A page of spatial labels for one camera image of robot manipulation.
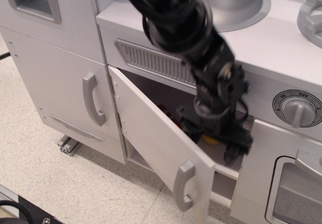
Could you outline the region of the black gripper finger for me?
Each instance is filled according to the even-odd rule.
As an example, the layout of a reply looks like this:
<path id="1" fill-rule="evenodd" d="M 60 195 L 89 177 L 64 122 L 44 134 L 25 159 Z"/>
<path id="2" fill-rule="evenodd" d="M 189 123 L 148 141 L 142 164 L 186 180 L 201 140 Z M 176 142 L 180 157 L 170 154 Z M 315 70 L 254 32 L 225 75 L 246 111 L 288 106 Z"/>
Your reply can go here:
<path id="1" fill-rule="evenodd" d="M 236 159 L 243 153 L 239 145 L 231 144 L 226 147 L 224 153 L 224 162 L 226 166 L 231 166 L 234 164 Z"/>

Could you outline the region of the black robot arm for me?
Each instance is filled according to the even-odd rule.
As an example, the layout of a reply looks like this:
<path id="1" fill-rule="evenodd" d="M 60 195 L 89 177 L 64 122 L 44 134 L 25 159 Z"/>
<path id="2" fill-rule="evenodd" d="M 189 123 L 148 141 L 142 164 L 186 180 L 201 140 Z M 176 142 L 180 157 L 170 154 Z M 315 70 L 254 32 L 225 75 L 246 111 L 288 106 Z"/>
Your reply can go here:
<path id="1" fill-rule="evenodd" d="M 193 141 L 207 136 L 224 143 L 227 165 L 248 154 L 253 139 L 243 128 L 247 116 L 237 118 L 236 107 L 245 105 L 249 83 L 216 31 L 210 6 L 205 0 L 129 1 L 142 14 L 149 41 L 181 59 L 195 79 L 193 105 L 177 109 L 184 132 Z"/>

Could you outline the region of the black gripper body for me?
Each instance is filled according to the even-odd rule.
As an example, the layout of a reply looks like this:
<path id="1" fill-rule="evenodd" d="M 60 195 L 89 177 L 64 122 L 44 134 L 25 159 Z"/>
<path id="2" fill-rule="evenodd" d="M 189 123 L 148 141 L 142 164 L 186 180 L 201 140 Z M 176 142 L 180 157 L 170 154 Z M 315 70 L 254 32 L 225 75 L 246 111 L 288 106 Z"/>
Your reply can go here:
<path id="1" fill-rule="evenodd" d="M 197 143 L 204 134 L 226 145 L 226 152 L 232 155 L 248 154 L 251 150 L 253 138 L 243 124 L 250 117 L 247 106 L 245 113 L 229 110 L 222 116 L 213 115 L 212 118 L 198 116 L 194 107 L 186 105 L 177 108 L 179 122 L 186 135 Z"/>

